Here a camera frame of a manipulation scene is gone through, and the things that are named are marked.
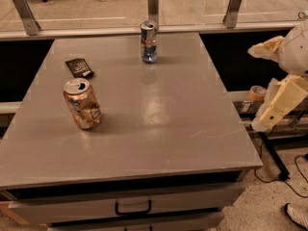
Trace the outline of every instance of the floor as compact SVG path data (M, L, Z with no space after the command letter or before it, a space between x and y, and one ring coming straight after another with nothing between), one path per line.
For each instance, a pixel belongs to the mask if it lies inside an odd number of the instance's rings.
M146 0L27 0L43 30L130 27L147 19ZM160 0L160 24L220 24L229 0ZM298 12L307 10L307 0L243 0L239 21L298 20ZM23 30L12 0L0 0L0 31ZM260 152L261 142L254 139ZM262 149L264 166L258 175L270 181L278 169L267 150ZM308 183L295 165L297 155L308 153L306 148L278 151L290 175L287 182L297 192L307 195ZM307 161L298 159L298 166L308 176ZM225 219L218 231L296 231L299 230L284 214L283 206L293 202L307 206L307 198L296 195L283 182L269 184L258 180L253 171L244 179L246 190L233 206L223 209ZM45 231L41 226L21 226L0 213L0 231Z

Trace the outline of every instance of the black packet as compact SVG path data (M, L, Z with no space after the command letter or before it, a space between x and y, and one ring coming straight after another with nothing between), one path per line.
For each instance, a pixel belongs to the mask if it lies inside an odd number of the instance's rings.
M65 63L75 78L89 78L94 74L85 59L76 58Z

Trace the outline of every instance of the drawer handle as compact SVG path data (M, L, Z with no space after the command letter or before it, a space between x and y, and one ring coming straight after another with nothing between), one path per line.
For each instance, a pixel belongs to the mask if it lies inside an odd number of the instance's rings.
M148 200L148 207L145 211L139 211L139 212L120 212L118 210L118 203L115 204L115 213L118 216L136 216L136 215L146 215L148 214L152 209L152 201Z
M149 227L149 230L150 230L150 231L153 230L152 226ZM124 228L124 231L128 231L128 230L127 230L127 227Z

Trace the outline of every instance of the table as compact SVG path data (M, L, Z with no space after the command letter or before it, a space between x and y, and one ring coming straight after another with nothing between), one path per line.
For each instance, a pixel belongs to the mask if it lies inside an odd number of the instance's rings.
M261 160L199 35L157 44L145 64L139 36L55 40L0 144L0 193L13 211L50 230L219 224ZM64 102L74 58L95 72L103 116L89 131Z

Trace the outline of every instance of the brown soda can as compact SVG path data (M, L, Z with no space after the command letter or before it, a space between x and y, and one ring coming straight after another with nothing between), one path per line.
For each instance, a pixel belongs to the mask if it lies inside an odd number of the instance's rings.
M96 126L101 119L99 103L90 82L75 78L64 84L64 98L76 124L81 129Z

